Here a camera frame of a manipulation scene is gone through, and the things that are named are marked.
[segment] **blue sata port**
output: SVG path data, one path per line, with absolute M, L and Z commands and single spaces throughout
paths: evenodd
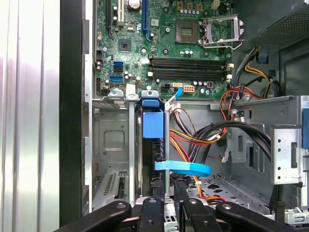
M 110 76 L 110 81 L 111 82 L 121 82 L 121 81 L 124 81 L 124 77 L 120 75 L 113 75 L 113 76 Z
M 123 67 L 124 66 L 124 62 L 123 61 L 113 61 L 112 65 L 116 66 L 116 67 Z

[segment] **blue tab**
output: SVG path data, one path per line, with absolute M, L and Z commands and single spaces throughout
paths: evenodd
M 303 120 L 303 148 L 309 149 L 309 108 L 304 109 Z
M 159 108 L 160 103 L 158 100 L 154 100 L 154 99 L 145 99 L 142 102 L 143 107 L 157 107 Z
M 143 138 L 161 139 L 164 137 L 164 114 L 160 112 L 144 112 L 143 113 Z

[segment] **ram slot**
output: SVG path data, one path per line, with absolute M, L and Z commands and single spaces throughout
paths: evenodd
M 153 79 L 158 78 L 158 79 L 221 81 L 224 78 L 224 72 L 153 69 L 152 78 Z
M 225 70 L 225 63 L 215 60 L 150 58 L 150 64 L 156 68 Z

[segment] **metal frame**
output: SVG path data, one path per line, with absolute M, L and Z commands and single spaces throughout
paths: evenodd
M 0 8 L 0 232 L 59 227 L 60 1 Z

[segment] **motherboard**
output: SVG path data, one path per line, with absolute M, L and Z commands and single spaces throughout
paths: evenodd
M 226 91 L 232 50 L 205 48 L 207 19 L 231 15 L 230 0 L 97 0 L 97 94 L 127 84 L 162 98 L 217 99 Z M 232 37 L 232 22 L 211 24 L 211 39 Z

